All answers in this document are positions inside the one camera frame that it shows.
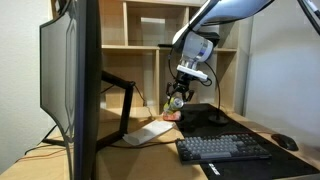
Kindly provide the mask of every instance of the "mouse pad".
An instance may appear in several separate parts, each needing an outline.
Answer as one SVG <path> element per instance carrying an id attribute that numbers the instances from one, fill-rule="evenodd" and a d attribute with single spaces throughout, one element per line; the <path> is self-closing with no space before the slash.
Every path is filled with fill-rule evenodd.
<path id="1" fill-rule="evenodd" d="M 187 104 L 182 109 L 182 119 L 176 122 L 184 137 L 209 136 L 222 133 L 243 133 L 252 131 L 238 122 L 229 119 L 224 126 L 214 125 L 208 117 L 217 113 L 210 104 Z M 237 162 L 203 163 L 200 164 L 208 179 L 278 179 L 320 173 L 313 166 L 286 152 L 258 134 L 253 138 L 271 155 L 267 160 L 250 160 Z"/>

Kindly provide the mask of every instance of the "black keyboard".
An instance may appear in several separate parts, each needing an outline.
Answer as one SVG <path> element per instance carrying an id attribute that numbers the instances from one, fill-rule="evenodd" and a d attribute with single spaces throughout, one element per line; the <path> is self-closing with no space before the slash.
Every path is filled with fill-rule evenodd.
<path id="1" fill-rule="evenodd" d="M 182 164 L 271 158 L 249 134 L 186 137 L 175 143 Z"/>

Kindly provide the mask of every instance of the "wooden desk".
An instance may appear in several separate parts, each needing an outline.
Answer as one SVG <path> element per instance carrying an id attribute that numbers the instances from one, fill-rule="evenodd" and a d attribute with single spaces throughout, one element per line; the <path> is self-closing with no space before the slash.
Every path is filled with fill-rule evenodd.
<path id="1" fill-rule="evenodd" d="M 272 132 L 257 123 L 248 121 L 246 118 L 237 114 L 228 114 L 231 118 L 237 120 L 246 127 L 255 132 Z M 133 120 L 130 122 L 130 129 L 134 130 L 150 120 Z M 114 129 L 114 121 L 101 123 L 100 130 Z M 99 137 L 102 137 L 106 131 L 99 131 Z M 260 134 L 266 139 L 271 140 L 269 134 Z M 152 141 L 165 142 L 183 137 L 177 127 L 174 127 L 165 134 L 154 138 Z M 115 143 L 116 145 L 128 145 L 123 140 Z M 320 169 L 320 153 L 304 144 L 299 144 L 298 152 L 289 153 L 299 157 L 312 166 Z M 44 148 L 43 150 L 31 151 L 28 156 L 43 155 L 57 151 L 57 149 Z M 59 152 L 52 157 L 37 160 L 21 160 L 15 163 L 11 168 L 0 176 L 2 179 L 68 179 L 68 164 L 65 152 Z M 107 147 L 97 154 L 97 176 L 98 179 L 111 180 L 144 180 L 144 179 L 206 179 L 199 165 L 182 166 L 177 157 L 175 145 L 158 145 L 144 149 L 119 149 Z M 320 174 L 312 176 L 294 177 L 289 179 L 320 179 Z"/>

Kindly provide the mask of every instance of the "robotic arm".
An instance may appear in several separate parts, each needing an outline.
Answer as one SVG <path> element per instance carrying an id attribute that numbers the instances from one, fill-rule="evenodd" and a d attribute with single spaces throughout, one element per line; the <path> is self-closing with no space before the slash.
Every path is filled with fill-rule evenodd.
<path id="1" fill-rule="evenodd" d="M 164 107 L 164 112 L 174 112 L 181 108 L 184 102 L 191 100 L 194 91 L 189 89 L 189 84 L 192 80 L 207 80 L 207 75 L 197 70 L 197 64 L 210 58 L 213 54 L 213 48 L 219 40 L 219 35 L 201 32 L 201 27 L 245 19 L 260 12 L 272 2 L 274 0 L 208 0 L 203 4 L 188 24 L 173 37 L 173 49 L 181 53 L 182 57 L 177 67 L 175 82 L 167 84 L 168 102 Z M 298 0 L 298 2 L 308 18 L 306 7 L 302 5 L 307 4 L 320 19 L 319 10 L 311 0 Z M 311 20 L 310 22 L 320 35 L 319 26 Z M 181 98 L 175 98 L 176 93 L 180 93 Z"/>

